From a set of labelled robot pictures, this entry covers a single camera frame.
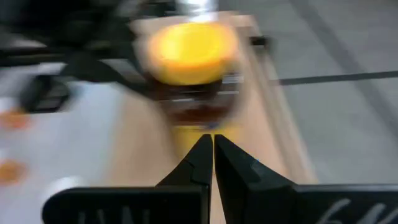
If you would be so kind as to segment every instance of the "white surface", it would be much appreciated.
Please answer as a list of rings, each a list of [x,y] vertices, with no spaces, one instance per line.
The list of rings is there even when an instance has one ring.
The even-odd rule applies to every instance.
[[[82,91],[68,111],[33,115],[32,127],[19,136],[14,147],[26,156],[29,173],[17,185],[0,186],[0,224],[42,223],[45,189],[59,178],[101,184],[121,91],[112,85],[78,86]]]

